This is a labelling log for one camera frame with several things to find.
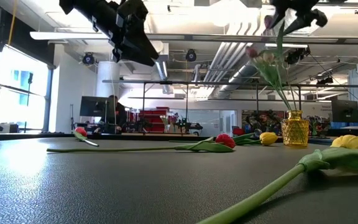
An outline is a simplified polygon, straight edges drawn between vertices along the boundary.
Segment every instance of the vase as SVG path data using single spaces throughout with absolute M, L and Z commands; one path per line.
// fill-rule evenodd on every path
M 302 111 L 288 112 L 289 117 L 282 121 L 283 142 L 286 146 L 307 146 L 309 121 L 302 119 Z

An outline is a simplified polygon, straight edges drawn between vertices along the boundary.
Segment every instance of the pillar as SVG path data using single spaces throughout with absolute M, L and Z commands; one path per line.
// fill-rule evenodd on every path
M 108 61 L 99 62 L 96 96 L 108 97 L 115 95 L 119 98 L 119 83 L 103 83 L 103 80 L 119 80 L 119 75 L 120 65 L 118 63 Z

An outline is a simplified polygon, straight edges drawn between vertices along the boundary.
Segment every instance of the desk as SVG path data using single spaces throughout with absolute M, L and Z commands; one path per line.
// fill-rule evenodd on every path
M 172 146 L 94 140 L 101 148 Z M 46 153 L 73 138 L 0 141 L 0 223 L 196 223 L 234 205 L 326 146 L 236 147 L 225 154 Z M 237 223 L 358 223 L 358 176 L 301 174 Z

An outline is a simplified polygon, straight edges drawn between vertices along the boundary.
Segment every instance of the computer monitor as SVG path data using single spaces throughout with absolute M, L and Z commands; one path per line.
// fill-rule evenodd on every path
M 334 122 L 358 123 L 358 103 L 350 100 L 332 100 Z
M 80 116 L 104 117 L 107 97 L 83 96 Z

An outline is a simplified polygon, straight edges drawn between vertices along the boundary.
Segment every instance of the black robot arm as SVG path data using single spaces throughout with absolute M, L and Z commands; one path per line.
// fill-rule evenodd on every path
M 149 12 L 142 0 L 123 0 L 120 5 L 105 0 L 60 0 L 60 7 L 65 14 L 78 10 L 96 32 L 106 34 L 115 62 L 125 59 L 154 66 L 158 53 L 144 33 Z
M 317 4 L 319 0 L 272 0 L 270 2 L 276 8 L 269 29 L 273 29 L 284 17 L 287 9 L 296 11 L 296 19 L 284 31 L 284 35 L 290 34 L 298 29 L 311 26 L 311 22 L 316 19 L 316 24 L 324 27 L 328 19 L 326 15 L 318 9 L 311 8 Z

